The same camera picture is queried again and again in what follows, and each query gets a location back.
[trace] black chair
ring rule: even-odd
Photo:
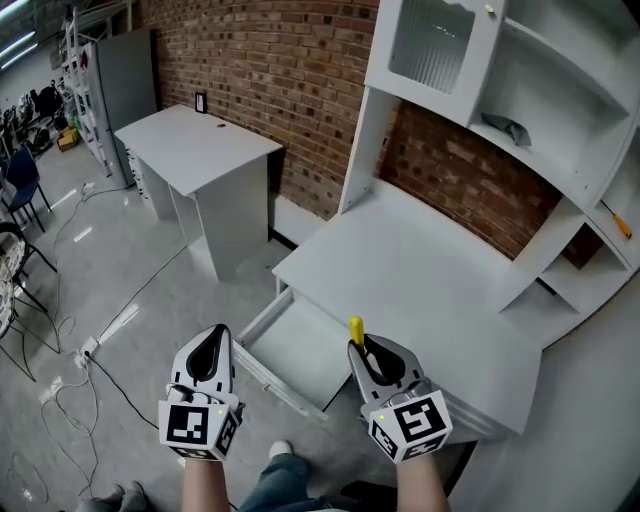
[[[40,255],[40,257],[44,260],[44,262],[53,269],[54,272],[57,272],[57,270],[53,265],[51,265],[51,263],[47,261],[47,259],[42,255],[42,253],[36,247],[34,247],[33,245],[27,242],[24,235],[22,234],[22,231],[16,224],[11,222],[0,222],[0,235],[2,235],[3,233],[9,233],[10,235],[12,235],[15,238],[14,240],[15,243],[13,243],[13,245],[6,252],[0,249],[0,339],[4,337],[4,335],[9,331],[9,329],[12,329],[16,331],[18,334],[20,334],[22,338],[22,360],[24,362],[24,368],[20,366],[20,364],[18,364],[18,362],[9,354],[9,352],[7,352],[7,350],[4,347],[0,346],[0,350],[5,353],[5,355],[13,362],[13,364],[15,364],[18,367],[18,369],[20,369],[22,373],[24,373],[27,377],[29,377],[29,379],[35,382],[36,379],[33,376],[31,369],[29,368],[29,363],[27,362],[27,355],[26,355],[25,345],[24,345],[24,342],[25,342],[24,332],[15,328],[11,324],[13,322],[17,322],[18,324],[20,324],[20,326],[23,329],[31,333],[31,335],[34,338],[40,341],[40,343],[45,345],[47,348],[49,348],[56,354],[60,354],[61,350],[60,350],[59,343],[57,348],[52,347],[47,342],[45,342],[42,338],[40,338],[36,333],[34,333],[31,329],[29,329],[29,327],[22,324],[20,320],[18,320],[19,316],[17,311],[15,310],[15,301],[21,302],[25,306],[28,306],[36,310],[38,310],[38,308],[15,297],[14,286],[15,285],[19,286],[22,289],[22,291],[24,291],[24,293],[33,302],[35,302],[43,312],[46,312],[46,309],[44,308],[44,306],[40,304],[35,299],[35,297],[33,297],[27,290],[24,289],[24,287],[22,286],[22,283],[20,283],[19,274],[24,274],[25,276],[27,276],[27,273],[24,271],[24,265],[27,262],[27,260],[31,257],[31,255],[33,255],[36,252]]]
[[[29,275],[24,271],[24,266],[27,263],[27,260],[33,256],[33,254],[38,253],[42,260],[51,267],[51,270],[54,272],[58,272],[58,270],[43,256],[40,250],[27,242],[22,230],[18,227],[17,224],[13,222],[0,222],[0,237],[4,234],[8,233],[15,238],[15,243],[11,246],[11,248],[5,252],[0,249],[0,271],[3,268],[8,269],[11,274],[11,279],[19,286],[24,294],[29,297],[43,312],[46,313],[47,309],[38,302],[38,300],[31,295],[20,282],[20,274],[29,277]]]
[[[38,167],[36,162],[33,160],[31,156],[31,152],[29,148],[22,147],[18,151],[16,151],[9,160],[9,164],[6,165],[6,169],[3,170],[2,174],[3,181],[9,182],[16,188],[16,192],[11,199],[11,203],[7,204],[4,198],[2,199],[3,204],[9,210],[9,214],[13,219],[13,222],[16,222],[15,212],[24,209],[24,212],[27,214],[27,218],[29,222],[33,222],[31,219],[31,215],[29,215],[29,211],[26,206],[29,205],[31,207],[31,211],[38,221],[38,225],[40,229],[44,233],[44,227],[42,227],[42,222],[38,218],[38,214],[36,213],[35,208],[33,207],[33,196],[36,193],[36,190],[40,191],[40,195],[44,200],[44,204],[47,205],[47,209],[51,211],[51,207],[49,206],[49,202],[47,198],[44,197],[44,193],[42,192],[42,188],[40,188],[40,173],[38,172]]]

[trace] red brick wall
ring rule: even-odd
[[[283,144],[277,192],[335,214],[363,93],[378,0],[143,0],[157,31],[163,106],[193,105]],[[400,109],[381,177],[515,257],[559,200],[484,139]]]
[[[515,258],[562,195],[482,137],[402,103],[380,177]]]
[[[163,106],[193,105],[285,146],[279,192],[333,216],[349,162],[378,0],[146,0]]]

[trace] gray floor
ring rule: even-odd
[[[53,260],[53,241],[72,215],[86,182],[96,190],[113,188],[102,177],[89,151],[78,146],[66,153],[49,150],[39,161],[42,184],[51,204],[76,189],[77,193],[46,212],[40,198],[35,203],[45,224],[25,233]],[[74,241],[88,228],[92,230]],[[98,337],[131,296],[183,245],[179,226],[158,222],[144,209],[134,189],[102,194],[81,204],[74,219],[59,236],[56,256],[61,275],[57,321],[72,315],[75,327],[62,339],[64,350],[79,349],[88,336]],[[243,263],[232,283],[214,283],[192,265],[182,251],[135,298],[126,312],[128,321],[113,333],[96,358],[125,388],[134,404],[156,420],[157,401],[163,398],[173,357],[183,344],[205,327],[224,322],[238,332],[274,298],[271,268],[289,251],[270,242]],[[56,275],[37,257],[27,266],[27,288],[49,309],[56,304]],[[20,319],[40,336],[53,342],[46,319],[22,305]],[[68,331],[66,322],[62,331]],[[9,333],[2,345],[20,357],[19,338]],[[0,479],[0,501],[7,510],[73,510],[84,487],[78,470],[47,437],[40,418],[40,401],[56,378],[77,383],[83,374],[72,358],[57,355],[27,337],[27,357],[37,378],[30,382],[0,354],[0,471],[6,474],[11,454],[28,458],[41,473],[50,493],[46,505],[38,503],[43,492],[37,477],[22,459],[18,465],[28,481],[29,501],[23,485],[12,474]],[[142,422],[97,368],[93,381],[99,402],[94,439],[99,466],[92,486],[96,496],[110,492],[117,482],[142,482],[158,510],[178,510],[183,468],[176,455],[157,441],[157,432]],[[237,368],[236,392],[248,406],[225,464],[229,495],[240,504],[267,463],[270,444],[281,438],[293,442],[297,452],[315,469],[312,491],[339,489],[362,479],[393,485],[395,468],[365,434],[356,419],[360,400],[350,383],[328,409],[330,420],[307,420],[261,387],[246,371]],[[89,421],[93,399],[88,387],[67,389],[61,402],[73,415]],[[76,458],[85,471],[92,466],[89,440],[75,432],[51,404],[45,409],[54,437]],[[447,476],[460,447],[439,453],[438,464]]]

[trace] white sneaker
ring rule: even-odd
[[[283,453],[293,455],[293,446],[291,446],[289,441],[276,441],[271,445],[271,449],[269,450],[269,460]]]

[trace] cable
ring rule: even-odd
[[[154,278],[160,273],[162,272],[168,265],[169,263],[171,263],[174,259],[176,259],[178,257],[178,255],[184,251],[187,248],[186,245],[183,245],[173,256],[171,256],[171,258],[169,258],[169,260],[167,260],[167,262],[162,265],[158,270],[156,270],[153,275],[147,279],[147,281],[140,287],[138,288],[138,291],[136,293],[134,293],[131,298],[126,302],[126,304],[124,306],[122,306],[120,308],[120,311],[118,311],[116,313],[116,315],[111,319],[111,321],[107,324],[107,327],[105,328],[104,331],[102,331],[102,333],[100,334],[100,336],[98,336],[97,342],[98,345],[100,345],[100,340],[102,340],[102,337],[104,336],[104,333],[107,332],[109,330],[109,327],[111,327],[111,325],[113,324],[113,322],[116,321],[116,319],[122,314],[122,312],[127,309],[127,307],[129,307],[129,304],[131,304],[133,302],[133,300],[138,296],[138,294],[140,294],[142,292],[142,290],[144,290],[149,283],[151,283],[151,281],[154,280]]]
[[[144,415],[139,411],[139,409],[133,405],[133,403],[131,402],[131,400],[129,400],[129,397],[127,396],[127,394],[124,392],[124,390],[118,385],[118,383],[113,380],[113,377],[109,374],[109,372],[107,370],[104,369],[104,367],[98,362],[96,361],[93,357],[91,357],[91,354],[89,354],[89,352],[85,352],[84,353],[85,357],[87,359],[89,359],[92,363],[94,363],[98,368],[100,368],[102,370],[102,373],[104,373],[109,380],[111,381],[111,383],[118,389],[118,391],[120,391],[120,393],[122,394],[122,396],[124,397],[124,399],[127,401],[127,403],[131,406],[131,408],[136,411],[136,414],[138,416],[140,416],[140,418],[142,419],[142,421],[148,423],[149,425],[151,425],[153,428],[155,428],[156,430],[158,430],[158,425],[156,425],[155,423],[153,423],[152,421],[149,421],[147,418],[144,417]]]
[[[86,425],[84,425],[80,420],[78,420],[77,418],[74,418],[73,416],[71,416],[71,414],[69,414],[66,409],[62,406],[62,404],[60,404],[60,401],[58,399],[58,394],[63,390],[63,389],[67,389],[67,388],[81,388],[82,386],[84,386],[85,384],[89,384],[89,387],[91,388],[91,392],[93,393],[93,401],[94,401],[94,410],[95,410],[95,416],[93,419],[93,422],[91,424],[91,427],[87,427]],[[44,415],[44,410],[45,407],[47,406],[47,404],[53,402],[58,410],[62,413],[62,415],[64,416],[65,420],[67,421],[67,423],[77,432],[79,432],[82,436],[84,437],[88,437],[89,438],[89,442],[91,443],[91,449],[93,451],[93,457],[95,460],[95,463],[93,465],[93,468],[91,469],[91,472],[89,473],[89,475],[87,475],[83,469],[78,465],[78,463],[74,460],[74,458],[69,455],[69,453],[63,448],[63,446],[53,437],[53,434],[51,434],[51,430],[49,430],[49,425],[47,424],[47,420],[45,418]],[[78,496],[80,496],[85,490],[89,490],[89,496],[91,498],[93,498],[93,492],[91,490],[91,484],[93,483],[93,477],[95,475],[96,469],[98,468],[98,453],[96,451],[96,447],[95,447],[95,443],[93,441],[93,431],[96,428],[96,425],[98,423],[98,414],[99,414],[99,408],[98,408],[98,396],[96,394],[96,388],[93,385],[93,381],[91,380],[91,374],[90,374],[90,370],[88,366],[85,366],[85,379],[78,383],[78,384],[65,384],[63,386],[61,386],[60,388],[58,388],[55,393],[53,394],[53,396],[51,396],[49,399],[47,399],[42,406],[40,407],[40,417],[42,419],[42,423],[44,424],[45,430],[47,432],[47,435],[49,436],[49,439],[51,439],[51,441],[60,449],[60,451],[64,454],[64,456],[69,459],[69,461],[71,461],[71,463],[78,469],[78,471],[80,471],[80,473],[82,474],[82,476],[85,479],[86,485],[80,490],[80,492],[78,493]]]
[[[133,185],[127,186],[127,187],[122,187],[122,188],[113,188],[113,189],[107,189],[107,190],[100,190],[98,192],[94,192],[93,194],[89,194],[88,196],[85,197],[85,187],[86,187],[86,183],[82,186],[82,197],[80,198],[80,200],[76,203],[76,206],[73,210],[73,213],[71,214],[71,217],[69,217],[66,222],[62,225],[62,227],[58,230],[58,232],[56,233],[56,237],[53,240],[53,247],[52,247],[52,252],[53,252],[53,266],[54,267],[58,267],[58,255],[56,253],[56,246],[58,244],[58,241],[60,239],[60,234],[62,233],[62,231],[64,231],[64,228],[66,228],[71,221],[73,220],[73,218],[76,216],[76,213],[78,213],[78,208],[80,207],[80,205],[82,203],[86,203],[87,201],[89,201],[89,199],[91,199],[92,197],[97,197],[99,195],[102,194],[108,194],[110,192],[122,192],[124,190],[127,190],[129,188],[131,188]],[[73,332],[73,329],[76,325],[76,319],[73,315],[67,316],[65,318],[62,319],[62,321],[60,322],[60,325],[56,325],[56,318],[58,317],[58,310],[60,308],[60,279],[61,279],[61,272],[58,270],[58,275],[57,275],[57,284],[56,284],[56,307],[53,311],[53,316],[49,317],[49,315],[46,315],[49,318],[50,323],[53,325],[53,329],[54,332],[56,334],[56,338],[58,340],[58,346],[60,346],[60,330],[62,328],[62,326],[65,324],[65,322],[72,320],[73,321],[73,325],[71,326],[71,329],[69,329],[69,331],[67,333],[65,333],[64,337],[66,338],[67,336],[71,335],[71,333]]]
[[[58,233],[56,234],[56,237],[54,239],[54,242],[53,242],[53,260],[54,260],[54,266],[55,267],[58,266],[58,258],[57,258],[57,254],[56,254],[56,246],[57,246],[57,243],[58,243],[58,240],[59,240],[59,237],[60,237],[60,233],[62,233],[64,228],[66,228],[69,225],[69,223],[73,220],[73,218],[75,217],[76,213],[78,212],[78,208],[79,208],[80,204],[87,202],[92,197],[96,197],[98,195],[106,194],[106,193],[110,193],[110,192],[124,191],[124,190],[126,190],[128,188],[129,187],[102,190],[102,191],[95,192],[95,193],[85,197],[84,196],[85,192],[84,192],[84,187],[83,187],[82,198],[76,203],[76,206],[75,206],[75,209],[74,209],[73,213],[71,214],[69,219],[67,219],[67,221],[62,225],[62,227],[58,230]],[[131,296],[131,298],[125,303],[125,305],[118,311],[118,313],[107,324],[107,327],[102,331],[102,333],[100,334],[100,336],[98,337],[98,340],[97,340],[98,341],[98,345],[100,345],[100,340],[102,339],[104,334],[109,330],[111,325],[122,314],[122,312],[127,309],[129,304],[131,304],[131,302],[133,302],[133,300],[153,281],[153,279],[158,274],[160,274],[160,272],[162,272],[184,249],[186,249],[186,247],[187,247],[186,245],[181,247],[166,263],[164,263],[156,272],[154,272],[153,275],[149,279],[147,279],[147,281]],[[56,325],[56,318],[58,316],[58,311],[59,311],[59,306],[60,306],[60,274],[61,273],[58,270],[57,289],[56,289],[56,307],[55,307],[55,310],[54,310],[53,317],[50,317],[46,313],[45,313],[45,316],[47,317],[47,319],[50,321],[51,325],[53,326],[54,333],[55,333],[55,336],[56,336],[56,341],[57,341],[57,344],[58,344],[58,348],[60,349],[60,353],[62,355],[66,355],[66,356],[75,356],[78,353],[78,351],[72,351],[72,352],[62,351],[61,343],[60,343],[60,331],[61,331],[62,326],[67,321],[72,321],[73,322],[71,328],[69,329],[68,332],[66,332],[64,334],[63,337],[69,336],[71,334],[71,332],[73,331],[74,327],[75,327],[75,323],[76,323],[75,317],[73,315],[67,316],[60,322],[59,325]],[[142,419],[145,423],[147,423],[151,427],[153,427],[156,430],[158,430],[158,426],[155,423],[153,423],[152,421],[150,421],[147,418],[145,418],[145,416],[140,412],[140,410],[135,405],[133,405],[133,403],[129,399],[128,395],[116,383],[116,381],[109,374],[109,372],[107,372],[107,370],[100,363],[98,363],[98,361],[96,361],[93,357],[91,357],[91,354],[88,351],[84,353],[84,357],[86,357],[88,361],[91,361],[98,368],[100,368],[100,370],[107,376],[107,378],[111,381],[111,383],[118,389],[118,391],[120,391],[120,393],[122,394],[122,396],[124,397],[126,402],[136,412],[136,414],[140,417],[140,419]],[[98,464],[99,464],[98,454],[97,454],[95,443],[94,443],[94,440],[93,440],[93,431],[95,430],[95,427],[96,427],[97,422],[98,422],[99,407],[98,407],[98,397],[97,397],[97,394],[96,394],[96,390],[95,390],[95,386],[93,384],[93,381],[91,380],[91,372],[90,372],[88,364],[85,366],[85,372],[86,372],[85,373],[85,379],[82,382],[80,382],[79,384],[66,384],[64,386],[61,386],[58,390],[56,390],[56,392],[53,394],[53,396],[51,398],[49,398],[48,400],[46,400],[42,404],[42,406],[40,408],[40,415],[41,415],[41,418],[42,418],[42,422],[43,422],[43,424],[45,426],[45,430],[46,430],[47,434],[49,435],[49,438],[56,444],[56,446],[58,446],[58,448],[61,450],[61,452],[67,457],[67,459],[69,459],[71,461],[71,463],[78,469],[78,471],[80,471],[80,473],[82,474],[82,476],[85,479],[86,485],[80,490],[78,495],[81,495],[85,490],[88,490],[90,497],[93,498],[93,492],[92,492],[92,489],[91,489],[91,485],[93,483],[93,477],[95,475],[95,472],[96,472],[96,470],[98,468]],[[94,416],[94,419],[93,419],[91,427],[87,427],[82,422],[80,422],[80,420],[78,420],[77,418],[74,418],[71,414],[69,414],[64,409],[64,407],[60,404],[60,402],[58,400],[58,394],[63,389],[66,389],[66,388],[80,388],[80,387],[84,386],[87,383],[89,384],[89,386],[91,388],[91,391],[93,393],[94,405],[95,405],[95,416]],[[69,455],[69,453],[67,453],[67,451],[62,447],[62,445],[58,441],[56,441],[56,439],[51,434],[51,431],[49,430],[49,426],[47,425],[47,422],[46,422],[46,419],[45,419],[45,415],[44,415],[45,406],[50,402],[55,403],[55,405],[57,406],[58,410],[62,413],[62,415],[64,416],[64,418],[67,421],[67,423],[73,429],[75,429],[77,432],[79,432],[84,437],[88,437],[89,438],[89,441],[91,443],[91,449],[93,451],[94,460],[95,460],[95,463],[94,463],[93,468],[91,469],[91,472],[89,473],[89,475],[87,475],[83,471],[83,469],[78,465],[78,463],[73,459],[73,457],[71,457],[71,455]],[[229,502],[229,506],[231,508],[233,508],[233,510],[238,510],[238,508],[231,502]]]
[[[40,474],[40,471],[38,471],[38,468],[35,466],[35,464],[33,464],[33,462],[31,462],[29,459],[27,459],[21,452],[13,452],[11,454],[11,465],[7,470],[7,478],[10,478],[13,475],[13,478],[16,478],[17,480],[20,481],[20,485],[22,485],[23,487],[23,492],[29,489],[29,484],[27,480],[20,474],[20,471],[18,471],[16,467],[15,459],[18,456],[22,457],[31,466],[31,469],[33,470],[35,475],[38,477],[38,480],[40,480],[40,484],[42,484],[42,489],[44,490],[44,498],[40,499],[36,497],[36,499],[38,503],[40,503],[41,505],[45,505],[46,503],[49,502],[49,488],[47,487],[47,484],[44,481],[44,478],[42,478],[42,475]]]

